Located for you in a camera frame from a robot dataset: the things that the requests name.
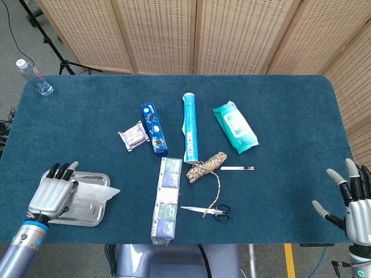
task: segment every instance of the metal pole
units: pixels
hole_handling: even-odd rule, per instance
[[[250,278],[256,278],[254,244],[249,244]]]
[[[26,5],[26,3],[23,0],[19,0],[19,2],[23,6],[23,8],[26,10],[26,12],[28,13],[28,15],[33,19],[33,21],[35,22],[37,28],[40,30],[40,32],[44,36],[44,42],[46,42],[46,43],[48,43],[50,45],[50,47],[53,49],[53,51],[55,52],[55,54],[58,56],[58,58],[61,61],[61,63],[64,64],[64,67],[66,68],[66,70],[70,74],[74,75],[75,74],[74,71],[70,68],[70,65],[68,65],[67,61],[65,59],[63,59],[62,55],[60,54],[60,52],[58,51],[58,49],[55,47],[55,45],[52,42],[52,40],[48,37],[48,35],[46,34],[46,32],[43,30],[43,28],[40,26],[40,24],[36,20],[36,18],[33,15],[32,11],[30,11],[30,9]]]

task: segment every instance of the metal tray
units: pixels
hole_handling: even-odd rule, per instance
[[[46,177],[49,170],[44,173],[42,180]],[[110,178],[102,173],[90,173],[75,171],[71,181],[78,181],[79,184],[97,184],[110,186]],[[93,194],[77,193],[70,207],[70,210],[54,220],[49,221],[53,224],[76,225],[76,226],[96,226],[102,221],[106,203],[97,201]]]

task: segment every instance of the robotic hand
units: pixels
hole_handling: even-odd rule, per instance
[[[316,200],[312,204],[319,215],[344,230],[353,242],[349,247],[350,264],[332,261],[337,277],[340,277],[339,266],[352,267],[352,277],[371,277],[371,172],[349,158],[345,163],[350,176],[350,189],[339,173],[327,169],[328,175],[340,187],[345,204],[344,220],[332,215]]]
[[[78,189],[78,183],[70,181],[77,165],[78,162],[74,162],[67,168],[67,163],[58,170],[57,163],[41,181],[28,205],[28,219],[23,222],[0,261],[1,278],[23,277],[49,230],[48,222],[70,209]]]

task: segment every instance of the string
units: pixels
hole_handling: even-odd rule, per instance
[[[205,163],[201,161],[201,162],[198,162],[196,164],[193,164],[192,168],[186,174],[190,183],[195,182],[198,178],[201,178],[203,175],[206,175],[206,174],[213,174],[216,177],[216,180],[218,182],[218,193],[216,195],[216,198],[211,203],[211,205],[206,209],[206,211],[202,215],[202,218],[205,217],[205,215],[208,213],[209,209],[211,209],[219,199],[220,188],[221,188],[220,180],[219,180],[219,176],[217,174],[215,174],[213,171],[215,169],[218,169],[220,167],[220,165],[222,165],[223,162],[226,159],[227,159],[227,154],[226,153],[218,152],[212,158],[207,160]]]

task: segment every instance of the water bottle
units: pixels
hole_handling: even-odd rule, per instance
[[[16,65],[19,67],[19,73],[30,81],[39,93],[43,96],[48,96],[53,93],[53,87],[45,81],[41,73],[32,64],[23,59],[19,59]]]
[[[24,0],[24,2],[27,4],[28,8],[34,13],[39,9],[39,6],[35,2],[35,0]]]

